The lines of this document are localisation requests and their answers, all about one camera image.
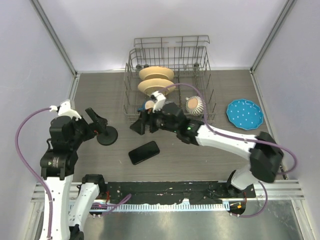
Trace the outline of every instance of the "rack wire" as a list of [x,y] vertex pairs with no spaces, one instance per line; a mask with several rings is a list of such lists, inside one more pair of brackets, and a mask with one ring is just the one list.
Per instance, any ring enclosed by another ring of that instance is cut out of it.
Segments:
[[[123,111],[131,122],[138,119],[138,109],[149,97],[138,90],[141,82],[139,71],[146,67],[161,66],[174,71],[174,83],[195,86],[204,96],[208,109],[208,122],[212,123],[216,114],[216,95],[206,45],[209,36],[172,36],[135,38],[134,49],[129,52],[124,74]],[[188,118],[201,120],[186,111],[186,98],[197,96],[196,91],[187,86],[177,86],[166,97],[183,109]]]

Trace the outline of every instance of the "plate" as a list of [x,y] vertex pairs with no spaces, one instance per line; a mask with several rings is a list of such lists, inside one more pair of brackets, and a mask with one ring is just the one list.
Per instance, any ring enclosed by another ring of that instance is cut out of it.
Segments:
[[247,99],[237,99],[231,102],[226,114],[231,123],[244,130],[257,129],[264,122],[261,108]]
[[166,79],[171,81],[174,79],[175,73],[171,69],[162,66],[150,66],[139,72],[142,81],[149,79]]
[[[147,94],[148,96],[150,96],[153,92],[159,91],[172,84],[174,84],[172,81],[161,79],[161,78],[154,78],[154,79],[148,79],[140,82],[138,85],[138,89],[144,94]],[[167,95],[168,93],[171,93],[175,88],[176,86],[172,86],[169,89],[166,89],[162,93],[164,95]]]

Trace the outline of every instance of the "white wall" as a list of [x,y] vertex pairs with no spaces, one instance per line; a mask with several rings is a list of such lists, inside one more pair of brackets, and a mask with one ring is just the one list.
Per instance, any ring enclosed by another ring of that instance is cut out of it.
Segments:
[[[256,71],[278,142],[299,158],[299,179],[320,223],[320,1],[298,0]],[[290,166],[291,158],[285,163]]]
[[40,0],[78,71],[124,68],[134,38],[209,35],[212,67],[251,67],[286,0]]
[[[36,180],[15,150],[15,133],[31,112],[65,100],[72,75],[28,0],[0,7],[0,239],[24,239]],[[41,113],[20,134],[22,153],[40,173],[53,113]]]

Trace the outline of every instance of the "black disc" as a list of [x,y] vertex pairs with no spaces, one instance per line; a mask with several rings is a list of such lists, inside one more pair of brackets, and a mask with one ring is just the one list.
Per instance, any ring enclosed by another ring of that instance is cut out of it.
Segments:
[[104,146],[109,146],[114,144],[115,141],[118,139],[118,131],[113,126],[106,126],[106,134],[101,133],[96,136],[98,143]]

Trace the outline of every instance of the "blue plate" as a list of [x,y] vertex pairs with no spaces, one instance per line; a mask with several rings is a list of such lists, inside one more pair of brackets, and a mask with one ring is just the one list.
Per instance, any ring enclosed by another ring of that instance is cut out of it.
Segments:
[[257,129],[264,122],[264,114],[260,107],[246,99],[231,102],[226,114],[231,123],[244,130]]

